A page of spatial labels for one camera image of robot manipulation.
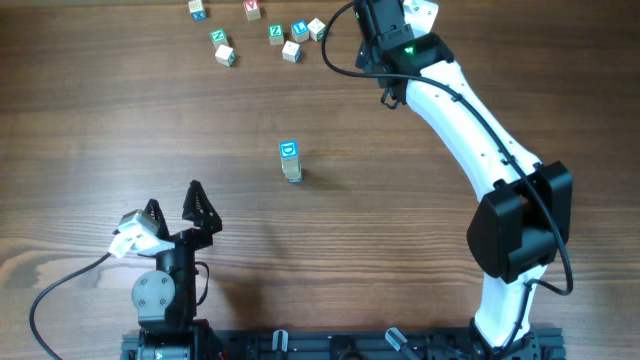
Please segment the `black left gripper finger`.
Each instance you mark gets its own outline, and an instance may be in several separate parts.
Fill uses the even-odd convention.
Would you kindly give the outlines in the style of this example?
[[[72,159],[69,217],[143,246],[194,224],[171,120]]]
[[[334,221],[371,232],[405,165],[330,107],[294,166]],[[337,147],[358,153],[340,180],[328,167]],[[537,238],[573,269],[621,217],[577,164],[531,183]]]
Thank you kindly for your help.
[[[150,199],[145,206],[144,212],[158,223],[156,236],[158,238],[169,238],[169,230],[159,202],[155,199]]]
[[[223,230],[222,220],[210,203],[202,184],[192,180],[183,203],[182,219],[197,228],[215,234]]]

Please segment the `plain block red side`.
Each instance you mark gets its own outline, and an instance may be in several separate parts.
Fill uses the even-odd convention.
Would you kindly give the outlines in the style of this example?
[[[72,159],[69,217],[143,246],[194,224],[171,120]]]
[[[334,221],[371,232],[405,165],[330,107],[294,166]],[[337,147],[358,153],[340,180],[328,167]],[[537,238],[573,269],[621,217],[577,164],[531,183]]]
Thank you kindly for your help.
[[[285,169],[284,170],[284,174],[300,174],[302,176],[302,172],[300,169],[296,168],[296,169]]]

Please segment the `block with green E top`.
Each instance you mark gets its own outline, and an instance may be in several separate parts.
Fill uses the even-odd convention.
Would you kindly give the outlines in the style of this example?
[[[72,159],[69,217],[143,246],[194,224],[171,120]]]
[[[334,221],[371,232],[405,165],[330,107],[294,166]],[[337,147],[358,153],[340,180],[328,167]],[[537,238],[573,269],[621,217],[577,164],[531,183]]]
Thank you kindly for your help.
[[[285,169],[301,169],[300,160],[298,157],[282,158],[281,165],[283,171]]]

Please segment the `block with blue D top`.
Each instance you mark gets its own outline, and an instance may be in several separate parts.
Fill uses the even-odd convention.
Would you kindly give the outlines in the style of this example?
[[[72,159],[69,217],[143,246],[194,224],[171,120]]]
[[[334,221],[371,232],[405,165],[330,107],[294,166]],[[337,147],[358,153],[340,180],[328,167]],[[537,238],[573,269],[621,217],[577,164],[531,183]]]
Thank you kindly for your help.
[[[283,141],[279,143],[279,152],[282,160],[297,158],[299,156],[298,145],[295,140]]]

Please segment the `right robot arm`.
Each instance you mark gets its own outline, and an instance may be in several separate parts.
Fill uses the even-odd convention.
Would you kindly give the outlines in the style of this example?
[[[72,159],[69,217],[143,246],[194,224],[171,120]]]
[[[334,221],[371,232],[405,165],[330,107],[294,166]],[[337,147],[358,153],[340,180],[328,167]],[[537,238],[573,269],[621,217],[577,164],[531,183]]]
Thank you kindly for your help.
[[[556,330],[528,320],[537,288],[566,245],[573,179],[561,163],[544,164],[520,145],[473,92],[461,66],[433,30],[435,4],[355,1],[363,40],[360,76],[374,79],[382,103],[408,106],[457,160],[478,200],[467,231],[484,280],[467,334],[440,332],[427,354],[474,359],[549,359],[563,352]]]

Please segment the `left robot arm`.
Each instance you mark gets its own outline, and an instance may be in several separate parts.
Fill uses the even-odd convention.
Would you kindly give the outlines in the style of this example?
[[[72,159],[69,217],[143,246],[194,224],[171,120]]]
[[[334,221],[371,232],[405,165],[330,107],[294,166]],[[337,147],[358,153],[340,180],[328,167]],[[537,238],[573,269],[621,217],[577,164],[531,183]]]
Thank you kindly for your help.
[[[228,351],[205,319],[197,319],[197,307],[208,291],[196,295],[199,266],[195,252],[209,247],[213,235],[223,229],[221,218],[208,200],[204,188],[193,180],[183,203],[182,218],[193,223],[189,229],[171,235],[159,203],[148,201],[144,213],[159,228],[152,234],[160,248],[149,257],[155,269],[141,275],[132,289],[140,331],[122,339],[121,355],[136,359],[226,359]]]

